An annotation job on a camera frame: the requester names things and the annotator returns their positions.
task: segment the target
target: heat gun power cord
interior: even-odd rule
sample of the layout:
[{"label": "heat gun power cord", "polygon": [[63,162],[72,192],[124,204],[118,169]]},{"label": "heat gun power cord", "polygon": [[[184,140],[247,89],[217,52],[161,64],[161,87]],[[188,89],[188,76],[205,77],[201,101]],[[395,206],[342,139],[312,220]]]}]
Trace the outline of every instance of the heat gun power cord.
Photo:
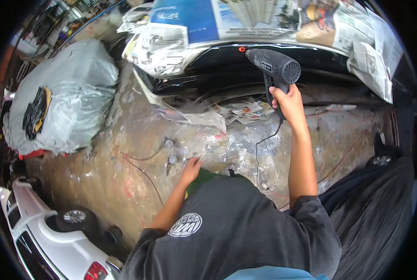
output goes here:
[{"label": "heat gun power cord", "polygon": [[275,133],[274,133],[274,134],[272,134],[271,136],[268,136],[268,137],[264,138],[264,139],[263,139],[263,140],[261,140],[260,142],[256,142],[256,144],[255,144],[255,159],[256,159],[256,161],[257,161],[257,178],[256,178],[256,181],[257,181],[257,186],[258,186],[258,187],[261,187],[261,186],[258,184],[258,167],[259,167],[259,162],[258,162],[258,144],[260,144],[260,143],[264,142],[265,140],[267,140],[267,139],[269,139],[269,138],[272,138],[272,137],[276,136],[276,135],[277,135],[277,133],[278,133],[278,131],[280,130],[280,127],[281,127],[281,124],[282,124],[282,123],[283,123],[283,120],[282,120],[282,119],[280,119],[280,123],[279,123],[279,125],[278,125],[277,130],[275,131]]}]

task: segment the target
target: concrete floor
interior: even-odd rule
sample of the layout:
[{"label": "concrete floor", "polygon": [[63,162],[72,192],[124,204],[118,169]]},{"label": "concrete floor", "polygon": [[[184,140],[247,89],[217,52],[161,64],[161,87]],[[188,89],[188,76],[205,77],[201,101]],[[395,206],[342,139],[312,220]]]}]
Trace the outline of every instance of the concrete floor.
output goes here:
[{"label": "concrete floor", "polygon": [[[255,143],[273,134],[278,126],[276,117],[249,125],[235,121],[223,134],[213,127],[172,122],[158,115],[138,90],[132,66],[128,64],[121,73],[109,118],[111,126],[95,137],[90,156],[84,149],[68,157],[48,154],[27,162],[29,172],[44,182],[46,199],[55,209],[70,205],[89,208],[103,227],[117,225],[122,229],[127,249],[134,246],[140,232],[166,201],[186,158],[200,156],[203,167],[212,172],[222,171],[228,163],[237,163],[237,173],[256,184]],[[319,182],[319,192],[323,193],[373,156],[373,138],[382,128],[383,113],[360,109],[327,112],[308,116],[307,122],[316,172],[322,169],[318,181],[326,177]],[[172,148],[162,148],[147,161],[131,160],[151,178],[154,186],[121,152],[136,158],[149,157],[164,136],[174,140]],[[260,190],[278,208],[289,202],[290,148],[291,131],[286,122],[277,136],[258,148],[259,181],[270,187]],[[166,176],[165,163],[171,155],[179,161]]]}]

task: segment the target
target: dark gray t-shirt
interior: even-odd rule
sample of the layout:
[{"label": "dark gray t-shirt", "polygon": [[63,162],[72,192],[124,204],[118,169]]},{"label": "dark gray t-shirt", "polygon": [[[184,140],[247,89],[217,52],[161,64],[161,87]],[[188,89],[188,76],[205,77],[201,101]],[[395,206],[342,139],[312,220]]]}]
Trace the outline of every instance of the dark gray t-shirt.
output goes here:
[{"label": "dark gray t-shirt", "polygon": [[290,215],[248,180],[215,177],[184,201],[169,232],[147,228],[122,279],[224,279],[240,269],[281,266],[331,279],[340,241],[317,196]]}]

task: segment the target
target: red tail light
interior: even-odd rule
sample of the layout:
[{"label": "red tail light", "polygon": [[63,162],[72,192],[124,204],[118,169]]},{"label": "red tail light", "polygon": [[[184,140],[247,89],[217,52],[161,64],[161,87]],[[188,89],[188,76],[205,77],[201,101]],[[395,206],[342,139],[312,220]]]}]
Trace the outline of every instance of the red tail light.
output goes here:
[{"label": "red tail light", "polygon": [[89,270],[87,271],[84,280],[103,280],[107,276],[107,271],[98,262],[92,263]]}]

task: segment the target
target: green shorts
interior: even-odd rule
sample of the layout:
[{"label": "green shorts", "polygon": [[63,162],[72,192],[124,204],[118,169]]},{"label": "green shorts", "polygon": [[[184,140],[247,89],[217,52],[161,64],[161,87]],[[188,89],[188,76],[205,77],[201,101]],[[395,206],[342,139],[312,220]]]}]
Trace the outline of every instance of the green shorts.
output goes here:
[{"label": "green shorts", "polygon": [[[191,182],[191,184],[186,189],[185,198],[187,198],[189,195],[191,195],[192,193],[194,193],[200,187],[200,185],[203,182],[206,182],[206,181],[208,181],[208,180],[210,180],[211,178],[214,178],[214,177],[227,177],[227,178],[230,178],[230,176],[221,175],[221,174],[218,174],[218,173],[213,173],[213,172],[210,172],[210,171],[208,171],[208,170],[206,170],[204,168],[201,168],[201,170],[199,171],[199,175],[196,177],[196,179],[193,182]],[[235,174],[235,177],[236,178],[244,178],[246,180],[249,180],[245,176],[242,176],[240,174]]]}]

